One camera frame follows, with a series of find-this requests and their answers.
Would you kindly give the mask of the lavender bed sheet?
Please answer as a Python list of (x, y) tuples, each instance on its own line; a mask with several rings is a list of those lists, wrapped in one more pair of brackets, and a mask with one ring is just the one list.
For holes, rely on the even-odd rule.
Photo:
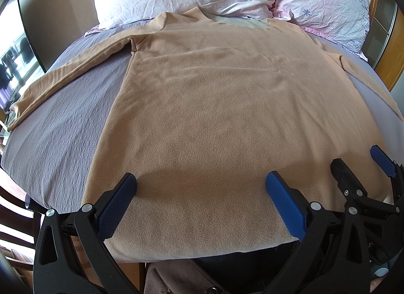
[[(147, 23), (136, 21), (85, 35), (68, 46), (49, 71), (108, 37)], [(1, 166), (46, 209), (69, 213), (81, 206), (92, 157), (130, 56), (130, 47), (113, 54), (52, 95), (10, 133)], [(403, 122), (376, 93), (347, 75), (370, 109), (388, 156), (403, 164)]]

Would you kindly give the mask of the wooden wardrobe with glass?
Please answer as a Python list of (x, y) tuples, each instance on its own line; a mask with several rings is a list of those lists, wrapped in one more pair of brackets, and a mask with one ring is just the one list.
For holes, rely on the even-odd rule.
[(391, 91), (403, 73), (403, 12), (395, 0), (370, 0), (370, 31), (362, 51)]

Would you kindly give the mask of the pink floral pillow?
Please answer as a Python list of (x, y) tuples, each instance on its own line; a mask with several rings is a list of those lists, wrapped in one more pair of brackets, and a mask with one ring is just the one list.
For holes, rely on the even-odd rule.
[(362, 46), (370, 30), (368, 0), (275, 0), (272, 13), (365, 58)]

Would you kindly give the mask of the brown bag below bed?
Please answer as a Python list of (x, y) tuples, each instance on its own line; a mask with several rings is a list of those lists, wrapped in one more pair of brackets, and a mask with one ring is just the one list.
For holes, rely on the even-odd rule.
[(225, 293), (193, 260), (166, 260), (148, 266), (144, 293)]

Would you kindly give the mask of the tan fleece long-sleeve shirt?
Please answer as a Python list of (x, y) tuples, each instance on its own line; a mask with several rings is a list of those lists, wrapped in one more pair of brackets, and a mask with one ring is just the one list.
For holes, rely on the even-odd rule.
[(88, 171), (82, 203), (126, 174), (138, 191), (106, 245), (124, 262), (215, 256), (292, 240), (265, 190), (278, 171), (307, 199), (340, 210), (330, 171), (341, 158), (369, 195), (388, 179), (370, 157), (386, 146), (350, 73), (403, 122), (365, 63), (298, 26), (250, 28), (199, 9), (162, 13), (89, 47), (29, 86), (11, 132), (52, 95), (113, 54), (130, 60)]

